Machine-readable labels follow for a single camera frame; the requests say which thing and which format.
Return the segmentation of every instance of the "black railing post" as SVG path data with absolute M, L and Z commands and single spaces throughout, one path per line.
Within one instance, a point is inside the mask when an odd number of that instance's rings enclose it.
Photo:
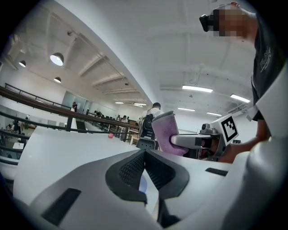
M 70 130 L 71 130 L 72 119 L 73 119 L 72 117 L 68 117 L 67 127 L 66 127 L 67 132 L 70 132 Z
M 125 128 L 125 134 L 124 134 L 124 138 L 123 141 L 125 142 L 127 139 L 127 133 L 128 133 L 128 127 Z

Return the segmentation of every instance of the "railing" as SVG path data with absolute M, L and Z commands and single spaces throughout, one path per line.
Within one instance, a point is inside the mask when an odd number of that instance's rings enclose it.
M 46 104 L 48 104 L 48 105 L 53 105 L 53 106 L 64 107 L 65 109 L 68 109 L 68 110 L 71 109 L 71 107 L 69 107 L 69 106 L 65 106 L 65 105 L 62 105 L 62 104 L 59 104 L 59 103 L 56 103 L 56 102 L 47 100 L 47 99 L 45 99 L 45 98 L 36 96 L 36 95 L 34 95 L 34 94 L 32 94 L 32 93 L 28 93 L 28 92 L 26 92 L 26 91 L 24 91 L 24 90 L 22 90 L 22 89 L 16 88 L 16 87 L 14 87 L 14 86 L 12 86 L 12 85 L 10 85 L 10 84 L 7 84 L 7 83 L 5 83 L 5 88 L 7 88 L 7 89 L 9 89 L 9 90 L 11 90 L 11 91 L 14 91 L 14 92 L 16 92 L 16 93 L 19 93 L 20 95 L 23 95 L 23 96 L 26 96 L 26 97 L 29 97 L 29 98 L 33 98 L 34 100 L 37 100 L 37 101 L 39 101 L 39 102 L 41 102 L 41 103 L 46 103 Z
M 118 122 L 118 121 L 114 121 L 111 119 L 105 119 L 105 118 L 98 118 L 98 117 L 94 117 L 91 115 L 84 115 L 84 114 L 80 114 L 80 113 L 76 113 L 76 112 L 72 112 L 69 111 L 67 109 L 64 108 L 60 108 L 51 104 L 46 104 L 46 103 L 42 103 L 39 102 L 37 100 L 35 100 L 34 98 L 30 98 L 30 97 L 26 97 L 20 93 L 16 93 L 10 89 L 4 88 L 2 86 L 0 86 L 0 95 L 3 97 L 6 97 L 8 99 L 11 99 L 13 101 L 19 102 L 21 104 L 27 105 L 27 106 L 31 106 L 33 108 L 36 109 L 40 109 L 40 110 L 44 110 L 50 113 L 54 113 L 54 114 L 58 114 L 61 116 L 66 116 L 67 117 L 67 125 L 65 127 L 62 126 L 57 126 L 57 125 L 49 125 L 49 124 L 43 124 L 43 123 L 38 123 L 35 121 L 31 121 L 31 120 L 27 120 L 27 119 L 23 119 L 23 118 L 19 118 L 16 116 L 12 116 L 9 114 L 6 114 L 4 112 L 0 111 L 0 115 L 4 116 L 4 117 L 8 117 L 10 119 L 13 120 L 17 120 L 17 121 L 21 121 L 27 124 L 33 124 L 36 126 L 42 126 L 42 127 L 46 127 L 46 128 L 52 128 L 52 129 L 58 129 L 58 130 L 64 130 L 64 131 L 75 131 L 75 132 L 79 132 L 79 133 L 113 133 L 113 134 L 121 134 L 124 135 L 123 141 L 126 142 L 127 140 L 127 136 L 130 134 L 139 134 L 139 133 L 135 133 L 135 132 L 128 132 L 129 129 L 133 129 L 133 130 L 137 130 L 139 129 L 138 126 L 135 125 L 130 125 L 130 124 L 126 124 L 123 122 Z M 82 130 L 82 129 L 74 129 L 71 128 L 71 124 L 72 124 L 72 119 L 80 119 L 80 120 L 84 120 L 84 121 L 89 121 L 92 124 L 102 124 L 103 126 L 110 126 L 111 129 L 109 132 L 102 132 L 102 131 L 94 131 L 94 130 Z M 118 132 L 118 129 L 113 129 L 112 127 L 121 127 L 124 128 L 125 131 L 124 132 Z M 23 136 L 23 135 L 19 135 L 16 133 L 10 133 L 7 132 L 5 130 L 0 130 L 1 134 L 7 135 L 7 136 L 13 136 L 13 137 L 18 137 L 21 139 L 26 139 L 29 140 L 30 137 L 28 136 Z M 11 152 L 15 152 L 16 154 L 21 154 L 22 150 L 17 150 L 17 149 L 11 149 L 11 148 L 7 148 L 3 145 L 0 145 L 0 149 L 2 150 L 8 150 Z

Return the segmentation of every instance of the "ceiling light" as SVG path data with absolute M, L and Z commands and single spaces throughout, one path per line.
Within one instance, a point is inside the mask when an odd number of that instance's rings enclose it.
M 239 97 L 239 96 L 237 96 L 237 95 L 235 95 L 235 94 L 232 94 L 231 97 L 232 97 L 232 98 L 235 98 L 235 99 L 237 99 L 237 100 L 246 102 L 246 103 L 250 102 L 250 100 L 245 99 L 245 98 L 243 98 L 243 97 Z
M 183 85 L 182 89 L 190 89 L 190 90 L 197 90 L 197 91 L 203 91 L 211 93 L 213 89 L 210 88 L 202 88 L 202 87 L 196 87 L 196 86 L 190 86 L 190 85 Z
M 19 62 L 19 65 L 21 65 L 22 67 L 26 67 L 26 61 L 22 60 L 21 62 Z
M 58 65 L 58 66 L 62 66 L 63 62 L 64 62 L 64 57 L 61 53 L 54 53 L 50 56 L 51 61 Z
M 56 81 L 56 82 L 58 82 L 58 83 L 61 83 L 61 78 L 55 77 L 55 78 L 54 78 L 54 81 Z
M 191 109 L 184 109 L 184 108 L 178 108 L 179 110 L 187 110 L 187 111 L 192 111 L 194 112 L 195 110 L 191 110 Z
M 211 115 L 215 115 L 215 116 L 222 116 L 221 114 L 217 114 L 217 113 L 210 113 L 210 112 L 207 112 L 207 114 L 211 114 Z

